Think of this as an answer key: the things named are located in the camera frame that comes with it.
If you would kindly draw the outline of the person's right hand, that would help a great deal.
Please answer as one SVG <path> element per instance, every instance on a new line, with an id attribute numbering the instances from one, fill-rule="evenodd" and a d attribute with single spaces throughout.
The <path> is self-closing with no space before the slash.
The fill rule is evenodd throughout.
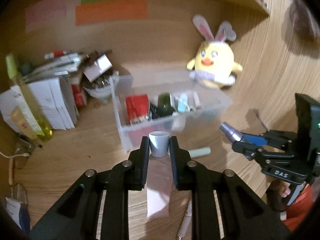
<path id="1" fill-rule="evenodd" d="M 290 183 L 278 179 L 272 181 L 269 188 L 275 191 L 281 198 L 285 198 L 291 193 Z"/>

